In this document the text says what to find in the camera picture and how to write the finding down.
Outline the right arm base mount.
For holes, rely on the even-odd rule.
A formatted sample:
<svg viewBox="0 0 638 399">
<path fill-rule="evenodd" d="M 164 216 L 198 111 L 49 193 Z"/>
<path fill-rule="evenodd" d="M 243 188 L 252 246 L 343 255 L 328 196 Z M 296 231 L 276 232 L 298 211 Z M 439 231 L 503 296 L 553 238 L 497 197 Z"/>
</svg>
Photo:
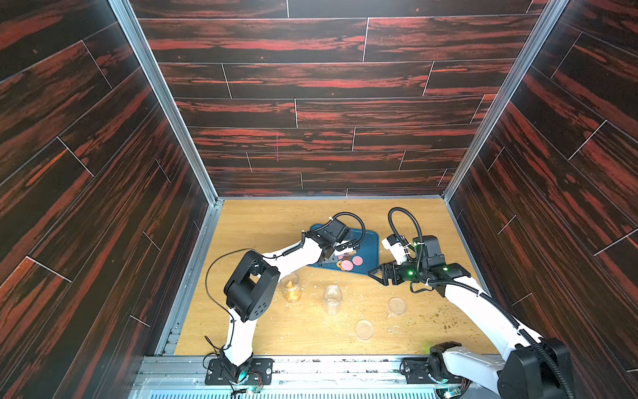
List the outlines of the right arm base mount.
<svg viewBox="0 0 638 399">
<path fill-rule="evenodd" d="M 400 363 L 399 372 L 408 384 L 435 382 L 439 385 L 456 383 L 456 387 L 436 388 L 438 398 L 460 398 L 471 386 L 465 377 L 452 374 L 445 366 L 443 354 L 452 348 L 461 347 L 459 342 L 442 342 L 430 348 L 427 358 L 405 357 Z"/>
</svg>

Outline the clear jar with yellow cookies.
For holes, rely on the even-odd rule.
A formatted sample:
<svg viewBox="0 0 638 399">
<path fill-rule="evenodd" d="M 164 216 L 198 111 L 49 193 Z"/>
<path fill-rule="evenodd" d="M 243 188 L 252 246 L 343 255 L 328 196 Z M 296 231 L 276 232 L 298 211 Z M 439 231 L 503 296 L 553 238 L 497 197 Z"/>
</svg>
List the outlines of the clear jar with yellow cookies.
<svg viewBox="0 0 638 399">
<path fill-rule="evenodd" d="M 279 288 L 288 303 L 298 302 L 302 297 L 300 278 L 296 273 L 284 276 L 279 282 Z"/>
</svg>

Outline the clear jar with mixed cookies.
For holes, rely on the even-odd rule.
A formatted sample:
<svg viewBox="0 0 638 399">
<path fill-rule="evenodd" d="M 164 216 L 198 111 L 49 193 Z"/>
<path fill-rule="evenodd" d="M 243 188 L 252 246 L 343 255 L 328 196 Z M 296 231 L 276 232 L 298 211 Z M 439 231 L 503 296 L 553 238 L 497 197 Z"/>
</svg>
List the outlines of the clear jar with mixed cookies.
<svg viewBox="0 0 638 399">
<path fill-rule="evenodd" d="M 339 314 L 342 307 L 343 294 L 337 285 L 329 285 L 323 292 L 324 312 L 330 316 Z"/>
</svg>

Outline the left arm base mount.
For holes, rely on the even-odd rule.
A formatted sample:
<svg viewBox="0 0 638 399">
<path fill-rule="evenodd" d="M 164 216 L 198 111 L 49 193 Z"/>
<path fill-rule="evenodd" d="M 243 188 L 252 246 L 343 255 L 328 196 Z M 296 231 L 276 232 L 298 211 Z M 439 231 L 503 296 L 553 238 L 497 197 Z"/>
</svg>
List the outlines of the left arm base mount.
<svg viewBox="0 0 638 399">
<path fill-rule="evenodd" d="M 250 356 L 240 365 L 234 365 L 223 352 L 211 352 L 204 357 L 204 385 L 229 387 L 231 397 L 239 394 L 259 394 L 272 383 L 274 360 Z"/>
</svg>

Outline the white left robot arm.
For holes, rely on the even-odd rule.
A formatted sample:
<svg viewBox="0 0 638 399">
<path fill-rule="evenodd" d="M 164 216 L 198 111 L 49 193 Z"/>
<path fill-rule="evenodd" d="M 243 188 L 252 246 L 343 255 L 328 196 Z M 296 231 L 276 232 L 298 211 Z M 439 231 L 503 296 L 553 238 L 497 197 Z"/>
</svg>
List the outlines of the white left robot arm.
<svg viewBox="0 0 638 399">
<path fill-rule="evenodd" d="M 303 231 L 301 239 L 278 251 L 261 254 L 251 249 L 239 262 L 224 286 L 229 313 L 229 334 L 220 351 L 220 361 L 232 372 L 247 367 L 254 355 L 253 340 L 257 320 L 272 302 L 283 277 L 297 270 L 318 264 L 334 254 L 358 249 L 367 229 L 361 225 L 361 235 L 348 240 L 351 229 L 336 214 L 317 228 Z"/>
</svg>

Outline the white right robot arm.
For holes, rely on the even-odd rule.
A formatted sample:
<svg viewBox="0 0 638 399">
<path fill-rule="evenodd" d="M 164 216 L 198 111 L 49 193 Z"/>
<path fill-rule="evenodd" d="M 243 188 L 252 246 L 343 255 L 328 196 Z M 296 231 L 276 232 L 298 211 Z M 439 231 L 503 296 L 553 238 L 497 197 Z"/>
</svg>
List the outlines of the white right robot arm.
<svg viewBox="0 0 638 399">
<path fill-rule="evenodd" d="M 455 341 L 430 348 L 419 364 L 438 384 L 474 382 L 501 398 L 573 398 L 573 366 L 567 347 L 544 338 L 516 319 L 483 291 L 460 264 L 439 264 L 423 270 L 414 262 L 382 264 L 367 273 L 388 286 L 424 283 L 463 311 L 498 350 L 499 359 L 479 355 Z"/>
</svg>

